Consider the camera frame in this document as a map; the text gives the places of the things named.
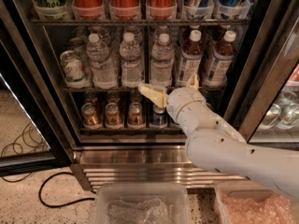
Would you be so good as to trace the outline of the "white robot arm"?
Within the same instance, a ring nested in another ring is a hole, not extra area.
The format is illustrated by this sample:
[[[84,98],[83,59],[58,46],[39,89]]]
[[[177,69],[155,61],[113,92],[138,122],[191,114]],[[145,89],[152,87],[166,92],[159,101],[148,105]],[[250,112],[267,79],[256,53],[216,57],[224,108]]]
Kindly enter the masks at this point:
[[[213,112],[197,87],[166,88],[140,83],[138,90],[164,108],[186,134],[191,163],[205,171],[238,175],[299,201],[299,153],[249,145],[224,118]]]

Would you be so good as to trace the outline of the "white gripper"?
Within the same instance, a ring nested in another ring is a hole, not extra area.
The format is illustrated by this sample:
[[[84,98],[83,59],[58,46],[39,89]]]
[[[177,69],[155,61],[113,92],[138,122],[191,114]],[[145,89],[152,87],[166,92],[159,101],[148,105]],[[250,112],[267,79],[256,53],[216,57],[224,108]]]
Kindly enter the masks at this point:
[[[204,102],[206,99],[199,89],[199,78],[193,73],[186,83],[186,87],[173,90],[167,98],[167,89],[151,84],[140,83],[139,92],[150,99],[160,108],[166,108],[171,117],[176,117],[180,110],[193,102]]]

